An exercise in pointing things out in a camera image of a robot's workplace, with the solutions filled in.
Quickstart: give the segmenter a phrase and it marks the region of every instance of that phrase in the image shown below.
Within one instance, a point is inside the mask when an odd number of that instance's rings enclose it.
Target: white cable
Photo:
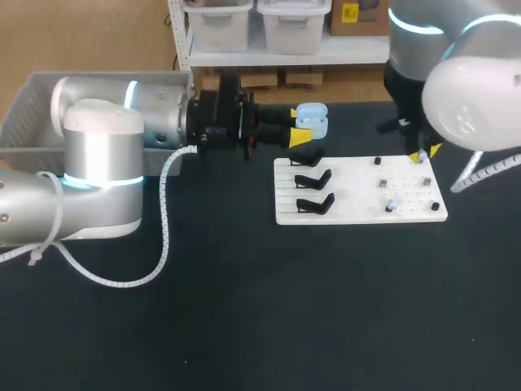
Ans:
[[[147,276],[136,279],[134,281],[127,281],[127,282],[121,282],[121,281],[112,281],[110,279],[104,279],[102,277],[99,277],[91,272],[89,272],[85,267],[80,265],[76,259],[71,255],[71,253],[61,244],[60,242],[53,242],[51,245],[55,246],[63,255],[63,257],[67,260],[68,263],[71,264],[71,266],[76,269],[78,272],[80,272],[82,275],[84,275],[87,279],[90,279],[91,281],[94,281],[96,283],[99,283],[101,285],[105,285],[107,287],[113,287],[113,288],[135,288],[140,285],[144,285],[145,283],[149,283],[152,281],[157,275],[163,270],[164,264],[167,261],[168,255],[169,255],[169,219],[168,219],[168,212],[167,212],[167,204],[166,204],[166,181],[167,177],[169,175],[170,167],[172,166],[173,162],[182,155],[186,155],[189,153],[197,153],[197,147],[184,147],[181,149],[178,149],[175,151],[170,157],[166,160],[166,162],[163,165],[163,169],[161,170],[160,175],[160,212],[161,212],[161,227],[163,231],[163,250],[161,251],[161,257],[160,261],[155,267],[155,269]],[[55,225],[53,224],[53,229],[51,230],[51,233],[49,234],[49,239],[51,237],[51,234],[53,233],[53,230],[55,228]],[[23,247],[17,248],[15,250],[12,250],[8,253],[4,253],[0,255],[0,263],[7,261],[9,259],[12,259],[14,257],[18,257],[19,255],[28,253],[29,251],[33,251],[34,249],[43,248],[43,245],[41,244],[27,244]]]
[[[453,193],[459,193],[460,191],[467,189],[468,187],[476,184],[477,182],[481,182],[486,178],[490,178],[493,175],[499,174],[500,172],[511,169],[512,167],[515,167],[517,165],[521,165],[521,155],[514,155],[509,157],[508,159],[498,161],[494,165],[490,165],[489,167],[486,167],[484,169],[481,169],[480,171],[471,174],[477,166],[479,159],[482,155],[482,152],[476,152],[472,156],[471,161],[469,161],[469,164],[467,165],[463,173],[460,175],[459,179],[450,188],[450,190]]]
[[[475,168],[477,167],[479,161],[481,160],[481,156],[483,156],[482,151],[474,152],[474,155],[472,155],[471,159],[469,160],[468,164],[466,165],[462,174],[459,176],[456,183],[464,181],[465,179],[469,178],[472,175],[472,173],[474,172]]]
[[[62,226],[62,220],[63,220],[63,188],[62,183],[59,181],[58,177],[54,175],[53,173],[49,173],[47,171],[41,171],[37,173],[38,177],[48,177],[53,185],[55,185],[55,191],[56,191],[56,213],[55,213],[55,219],[52,222],[52,228],[50,229],[49,235],[47,236],[47,239],[43,244],[35,248],[31,252],[31,260],[29,261],[29,266],[36,265],[37,261],[40,261],[42,259],[42,254],[44,251],[47,250],[49,245],[52,243],[54,239],[56,239],[56,236],[58,234],[59,228]]]

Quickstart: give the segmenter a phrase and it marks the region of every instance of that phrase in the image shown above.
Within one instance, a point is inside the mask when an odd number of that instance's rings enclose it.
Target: black table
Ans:
[[[330,106],[328,156],[400,154],[391,104]],[[183,162],[169,182],[160,277],[104,288],[54,250],[0,266],[0,388],[499,390],[521,388],[521,171],[449,193],[470,153],[434,162],[445,223],[278,226],[260,147]],[[494,160],[501,155],[492,156]],[[130,237],[68,244],[94,273],[135,279],[161,248],[158,181]]]

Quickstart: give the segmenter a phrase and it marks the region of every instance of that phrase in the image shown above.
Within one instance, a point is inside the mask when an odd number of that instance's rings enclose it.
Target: black clip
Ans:
[[[322,190],[331,179],[331,170],[327,169],[320,179],[305,177],[304,175],[295,176],[297,188]]]
[[[321,204],[317,204],[316,202],[311,202],[308,200],[298,199],[296,201],[296,207],[298,208],[299,213],[315,213],[323,216],[329,211],[329,208],[333,205],[334,202],[335,194],[330,193]]]
[[[291,165],[297,163],[298,165],[305,165],[308,167],[317,167],[320,160],[326,155],[326,151],[323,148],[316,150],[311,156],[301,155],[299,153],[292,153],[290,155]]]

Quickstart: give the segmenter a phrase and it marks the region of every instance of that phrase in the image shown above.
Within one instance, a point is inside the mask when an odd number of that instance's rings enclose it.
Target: cardboard box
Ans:
[[[331,35],[388,35],[390,0],[333,0]]]

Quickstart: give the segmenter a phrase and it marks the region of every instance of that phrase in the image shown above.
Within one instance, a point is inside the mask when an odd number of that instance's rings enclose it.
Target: plastic bin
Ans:
[[[236,0],[232,7],[193,7],[185,3],[200,51],[245,51],[253,0]]]
[[[320,50],[324,16],[331,0],[259,0],[268,51],[279,55],[315,55]]]

